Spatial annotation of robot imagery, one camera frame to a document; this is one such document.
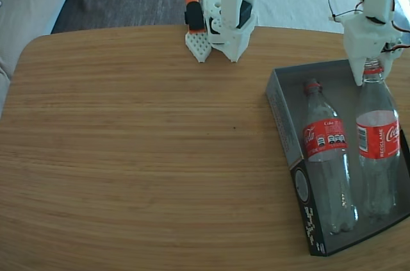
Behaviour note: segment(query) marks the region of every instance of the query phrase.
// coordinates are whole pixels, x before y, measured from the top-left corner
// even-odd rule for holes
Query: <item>white rug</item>
[[[331,0],[336,14],[353,10],[360,0]],[[343,26],[329,20],[327,0],[257,0],[259,25],[343,33]]]

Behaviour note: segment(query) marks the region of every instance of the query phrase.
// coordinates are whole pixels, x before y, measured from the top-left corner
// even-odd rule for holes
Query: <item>plastic bottle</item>
[[[309,171],[315,174],[314,196],[325,233],[350,231],[357,209],[350,192],[347,143],[342,120],[315,79],[305,83],[307,119],[303,130]]]
[[[363,210],[369,217],[382,218],[396,205],[400,128],[396,104],[378,60],[366,62],[356,111]]]

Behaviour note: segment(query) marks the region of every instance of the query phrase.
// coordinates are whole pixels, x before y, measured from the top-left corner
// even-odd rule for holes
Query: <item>circular logo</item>
[[[295,173],[295,184],[297,195],[302,202],[306,203],[309,200],[309,185],[305,174],[300,168]]]

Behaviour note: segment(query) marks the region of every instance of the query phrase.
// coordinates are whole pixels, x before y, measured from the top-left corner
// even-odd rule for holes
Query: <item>coca-cola logo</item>
[[[391,126],[389,131],[387,131],[386,141],[391,142],[394,139],[398,138],[399,131],[397,126]]]
[[[309,128],[305,129],[305,144],[308,144],[309,142],[313,141],[315,138],[315,127],[311,126]]]

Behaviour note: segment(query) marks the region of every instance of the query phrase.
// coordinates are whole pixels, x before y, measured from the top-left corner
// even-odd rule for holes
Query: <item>bottle cap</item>
[[[376,68],[365,69],[363,74],[381,74],[382,72],[383,72],[383,68],[379,66]]]
[[[322,85],[321,85],[316,79],[307,80],[307,81],[304,83],[304,91],[305,91],[305,94],[309,94],[310,89],[311,89],[311,88],[314,88],[314,87],[319,88],[319,92],[322,91]]]
[[[365,63],[365,71],[363,74],[380,74],[383,72],[383,68],[380,65],[380,61],[376,58],[367,59]]]

